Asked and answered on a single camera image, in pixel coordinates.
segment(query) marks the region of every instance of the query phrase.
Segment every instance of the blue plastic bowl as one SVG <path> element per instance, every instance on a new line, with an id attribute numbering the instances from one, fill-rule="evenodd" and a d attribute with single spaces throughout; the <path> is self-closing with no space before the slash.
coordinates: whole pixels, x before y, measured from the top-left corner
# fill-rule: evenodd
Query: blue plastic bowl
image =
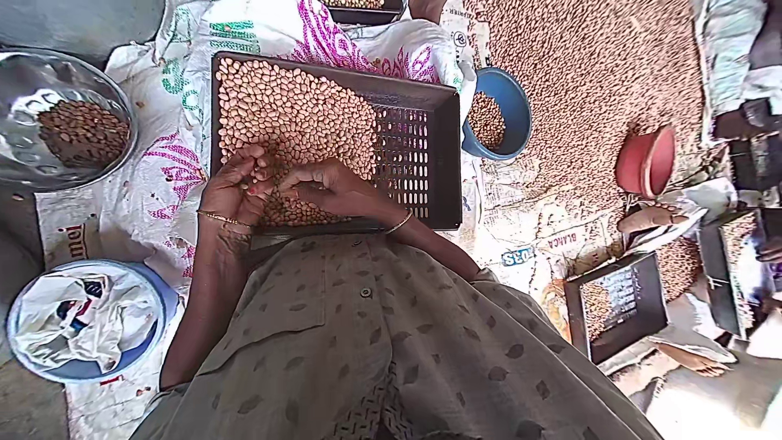
<path id="1" fill-rule="evenodd" d="M 102 265 L 113 266 L 115 268 L 126 269 L 129 276 L 136 276 L 139 278 L 143 288 L 153 291 L 156 295 L 153 295 L 153 299 L 158 308 L 158 319 L 149 329 L 146 339 L 138 347 L 131 348 L 122 352 L 122 357 L 117 363 L 117 366 L 105 373 L 101 372 L 100 366 L 95 361 L 83 361 L 79 359 L 71 359 L 70 361 L 58 366 L 57 368 L 48 368 L 46 366 L 33 362 L 29 357 L 19 352 L 16 343 L 13 340 L 13 336 L 16 335 L 19 330 L 19 312 L 22 296 L 35 284 L 35 280 L 30 281 L 26 287 L 21 291 L 19 297 L 14 301 L 11 311 L 9 313 L 8 322 L 6 323 L 6 331 L 9 335 L 9 342 L 11 345 L 11 351 L 16 358 L 33 373 L 41 376 L 45 379 L 53 380 L 63 384 L 87 384 L 91 382 L 98 382 L 101 380 L 109 379 L 111 377 L 117 377 L 122 374 L 128 368 L 143 362 L 147 355 L 160 342 L 163 337 L 163 332 L 166 329 L 167 324 L 174 318 L 174 314 L 177 311 L 178 295 L 171 287 L 163 281 L 160 276 L 152 271 L 146 265 L 141 263 L 123 263 L 119 261 L 110 261 L 102 259 L 93 260 L 81 260 L 67 263 L 65 265 L 57 266 L 50 272 L 57 272 L 64 269 L 80 266 L 94 266 L 96 272 L 100 272 Z"/>
<path id="2" fill-rule="evenodd" d="M 497 67 L 478 70 L 478 84 L 475 93 L 484 92 L 500 105 L 505 119 L 505 135 L 494 151 L 486 148 L 475 137 L 469 121 L 463 127 L 465 140 L 461 148 L 473 156 L 492 160 L 508 160 L 518 156 L 527 146 L 533 130 L 533 117 L 524 89 L 508 72 Z"/>

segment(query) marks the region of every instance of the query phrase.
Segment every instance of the red plastic bowl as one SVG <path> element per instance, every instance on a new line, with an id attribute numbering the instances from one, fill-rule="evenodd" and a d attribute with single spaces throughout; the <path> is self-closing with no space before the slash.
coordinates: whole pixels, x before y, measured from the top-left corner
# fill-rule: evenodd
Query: red plastic bowl
<path id="1" fill-rule="evenodd" d="M 676 157 L 673 127 L 627 139 L 616 160 L 616 183 L 628 193 L 653 199 L 665 191 Z"/>

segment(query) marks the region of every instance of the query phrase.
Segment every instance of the gray floor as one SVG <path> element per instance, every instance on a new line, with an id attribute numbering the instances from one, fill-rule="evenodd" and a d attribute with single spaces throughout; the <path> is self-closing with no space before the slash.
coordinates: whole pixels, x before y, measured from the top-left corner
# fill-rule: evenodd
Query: gray floor
<path id="1" fill-rule="evenodd" d="M 151 39 L 163 15 L 164 0 L 4 0 L 0 5 L 0 45 L 68 52 L 103 68 L 111 51 L 130 41 Z M 32 194 L 0 186 L 0 316 L 33 274 L 10 265 L 25 254 L 39 268 L 43 252 Z M 4 246 L 9 240 L 24 250 Z M 0 343 L 0 438 L 68 438 L 63 386 L 25 370 Z"/>

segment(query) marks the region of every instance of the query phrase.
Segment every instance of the woman's hand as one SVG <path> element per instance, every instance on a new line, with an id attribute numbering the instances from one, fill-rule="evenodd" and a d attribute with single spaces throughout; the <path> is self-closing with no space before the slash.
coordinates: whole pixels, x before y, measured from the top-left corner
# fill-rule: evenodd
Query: woman's hand
<path id="1" fill-rule="evenodd" d="M 273 175 L 271 158 L 265 153 L 264 148 L 258 145 L 236 150 L 236 154 L 206 184 L 200 209 L 247 225 L 257 224 L 264 213 L 264 202 L 274 188 L 270 180 Z M 253 177 L 258 182 L 251 183 Z"/>
<path id="2" fill-rule="evenodd" d="M 280 184 L 280 193 L 316 204 L 335 215 L 365 216 L 395 225 L 407 215 L 336 159 L 293 168 Z"/>
<path id="3" fill-rule="evenodd" d="M 782 237 L 775 236 L 760 248 L 758 261 L 782 263 Z"/>

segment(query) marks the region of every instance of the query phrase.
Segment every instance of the bracelet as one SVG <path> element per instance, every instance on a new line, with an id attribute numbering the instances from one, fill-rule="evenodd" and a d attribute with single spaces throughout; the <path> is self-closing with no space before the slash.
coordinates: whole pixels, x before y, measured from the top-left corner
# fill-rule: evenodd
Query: bracelet
<path id="1" fill-rule="evenodd" d="M 396 231 L 397 229 L 401 228 L 402 226 L 404 226 L 404 224 L 407 223 L 407 220 L 410 220 L 410 217 L 412 215 L 413 215 L 413 211 L 408 211 L 407 215 L 404 218 L 404 220 L 399 222 L 398 225 L 396 225 L 396 226 L 392 227 L 391 229 L 385 231 L 384 234 L 389 235 L 390 233 L 392 233 L 392 232 Z"/>
<path id="2" fill-rule="evenodd" d="M 213 212 L 202 211 L 200 209 L 197 210 L 196 212 L 201 214 L 201 215 L 205 215 L 206 217 L 214 218 L 215 220 L 220 220 L 222 222 L 231 223 L 232 225 L 247 226 L 248 228 L 252 228 L 253 227 L 252 225 L 248 225 L 247 223 L 242 223 L 239 220 L 234 220 L 233 218 L 223 217 L 222 215 L 217 215 L 217 214 L 214 214 Z"/>

